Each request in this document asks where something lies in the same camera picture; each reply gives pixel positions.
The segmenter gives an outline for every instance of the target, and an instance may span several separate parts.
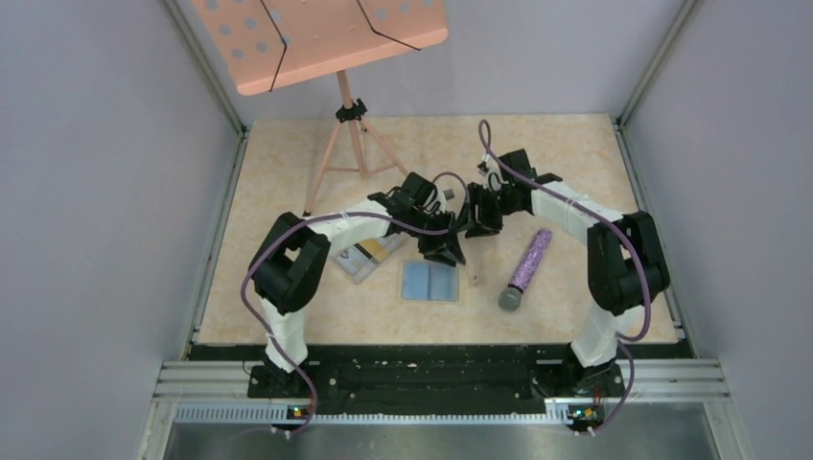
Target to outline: microphone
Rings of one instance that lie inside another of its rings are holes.
[[[498,303],[501,309],[505,311],[514,311],[520,307],[520,303],[523,300],[523,294],[525,293],[525,290],[528,289],[528,285],[531,284],[531,279],[533,278],[534,273],[536,273],[536,269],[539,266],[539,263],[542,261],[545,251],[547,250],[547,246],[550,244],[550,240],[552,239],[553,232],[546,228],[543,228],[536,233],[536,236],[534,236],[533,241],[531,241],[531,245],[528,247],[528,250],[525,251],[523,260],[514,271],[514,276],[511,277],[511,281],[508,283],[508,286],[503,289],[502,293],[499,295]]]

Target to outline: metal floor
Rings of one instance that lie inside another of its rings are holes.
[[[321,425],[289,442],[249,425],[176,424],[165,460],[602,460],[719,458],[701,404],[631,404],[594,439],[550,425]]]

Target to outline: music stand tripod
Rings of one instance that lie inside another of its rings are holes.
[[[379,132],[373,128],[370,122],[364,117],[364,113],[367,112],[367,107],[364,105],[361,99],[356,99],[353,101],[353,98],[350,95],[350,83],[347,81],[347,72],[340,70],[336,73],[336,75],[338,78],[338,89],[341,92],[343,106],[336,112],[336,125],[333,128],[330,141],[328,141],[328,147],[325,149],[325,155],[322,158],[322,163],[319,166],[318,172],[316,173],[316,181],[314,182],[314,186],[308,193],[308,201],[305,203],[305,212],[302,213],[303,216],[309,216],[311,214],[311,210],[316,202],[316,194],[319,192],[319,186],[322,185],[322,179],[327,171],[337,173],[359,173],[361,178],[366,178],[370,174],[381,173],[398,167],[398,169],[401,170],[401,173],[404,175],[408,174],[407,168],[404,166],[401,159],[398,158],[392,148],[383,139],[381,134],[379,134]],[[341,130],[341,126],[344,124],[347,124],[347,127],[350,130],[350,141],[353,144],[353,152],[356,154],[356,168],[335,168],[328,166],[336,147],[339,131]],[[387,156],[389,156],[389,158],[392,160],[391,164],[382,166],[375,170],[367,169],[367,164],[364,159],[364,152],[361,149],[359,124],[361,125],[361,129],[368,131],[376,143],[382,148]]]

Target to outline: stand clamp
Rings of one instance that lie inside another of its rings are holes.
[[[336,111],[336,118],[339,123],[349,122],[350,120],[361,121],[361,117],[367,113],[367,106],[361,101],[356,99],[353,106],[348,108],[344,105]]]

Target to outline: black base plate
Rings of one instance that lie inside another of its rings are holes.
[[[303,363],[319,397],[321,414],[494,415],[545,412],[546,397],[576,395],[560,384],[561,364],[542,359],[528,347],[377,347],[332,350]],[[601,393],[620,396],[623,383],[613,366],[601,381]],[[295,373],[273,365],[251,369],[248,397],[309,398]]]

